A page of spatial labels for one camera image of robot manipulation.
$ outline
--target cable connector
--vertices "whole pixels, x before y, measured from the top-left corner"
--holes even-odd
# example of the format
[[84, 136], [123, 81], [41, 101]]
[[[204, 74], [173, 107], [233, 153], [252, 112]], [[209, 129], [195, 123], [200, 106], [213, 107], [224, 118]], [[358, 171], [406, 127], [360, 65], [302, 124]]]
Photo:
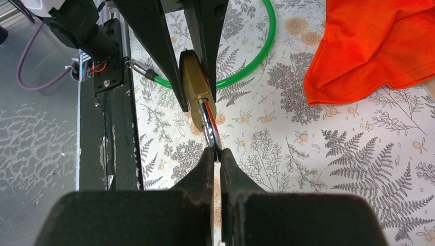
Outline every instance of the cable connector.
[[142, 76], [145, 76], [149, 80], [154, 80], [154, 77], [157, 76], [157, 73], [149, 65], [143, 64], [135, 59], [126, 61], [125, 66], [127, 66], [127, 68], [133, 69]]

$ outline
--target brass padlock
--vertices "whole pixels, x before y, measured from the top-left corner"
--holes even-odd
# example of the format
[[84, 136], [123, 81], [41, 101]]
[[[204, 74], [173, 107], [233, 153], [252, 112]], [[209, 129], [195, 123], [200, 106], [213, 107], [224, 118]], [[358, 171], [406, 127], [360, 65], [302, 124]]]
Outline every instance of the brass padlock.
[[189, 111], [196, 128], [203, 132], [203, 119], [199, 109], [199, 103], [205, 99], [213, 115], [216, 118], [216, 104], [211, 95], [210, 85], [201, 63], [193, 50], [186, 50], [180, 54], [180, 72], [183, 79], [184, 92], [186, 94]]

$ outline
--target white robot part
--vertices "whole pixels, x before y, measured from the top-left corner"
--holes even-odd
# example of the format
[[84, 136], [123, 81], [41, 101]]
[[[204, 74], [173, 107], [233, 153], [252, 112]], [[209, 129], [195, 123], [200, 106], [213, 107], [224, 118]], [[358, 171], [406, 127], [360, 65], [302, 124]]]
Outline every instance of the white robot part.
[[39, 17], [51, 17], [48, 11], [52, 8], [59, 10], [65, 0], [22, 0], [22, 2], [34, 15]]

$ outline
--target black bracket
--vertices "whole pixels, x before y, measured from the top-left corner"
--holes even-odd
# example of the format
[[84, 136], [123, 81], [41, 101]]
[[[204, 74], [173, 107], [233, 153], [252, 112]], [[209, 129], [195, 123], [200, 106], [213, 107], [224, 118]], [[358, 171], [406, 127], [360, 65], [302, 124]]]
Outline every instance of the black bracket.
[[116, 50], [114, 54], [107, 59], [106, 69], [100, 73], [94, 74], [94, 91], [101, 92], [112, 89], [123, 82], [123, 66], [122, 64], [122, 35], [121, 35], [121, 23], [118, 19], [111, 19], [103, 24], [104, 31], [111, 37], [116, 44]]

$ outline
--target black metal frame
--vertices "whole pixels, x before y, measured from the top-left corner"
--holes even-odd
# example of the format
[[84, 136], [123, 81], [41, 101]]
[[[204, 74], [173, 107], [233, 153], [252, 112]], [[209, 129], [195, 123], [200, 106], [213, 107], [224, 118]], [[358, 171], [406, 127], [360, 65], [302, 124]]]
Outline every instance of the black metal frame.
[[[105, 25], [121, 54], [119, 21], [112, 19]], [[106, 70], [81, 83], [80, 191], [143, 188], [134, 85], [127, 60], [114, 55], [106, 61]], [[102, 91], [105, 80], [111, 84]]]

